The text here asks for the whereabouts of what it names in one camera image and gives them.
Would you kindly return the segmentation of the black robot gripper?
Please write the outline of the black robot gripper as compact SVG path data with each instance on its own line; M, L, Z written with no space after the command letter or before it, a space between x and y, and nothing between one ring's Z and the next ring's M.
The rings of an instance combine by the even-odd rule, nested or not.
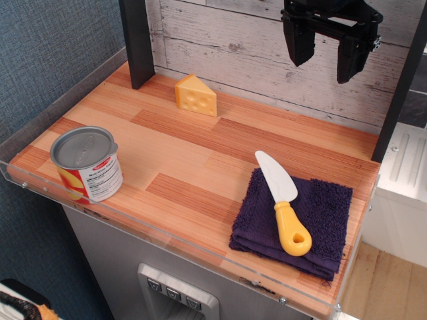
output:
M297 67L313 57L316 33L339 40L337 81L344 84L363 70L369 52L379 47L383 16L365 1L285 1L282 21L288 53Z

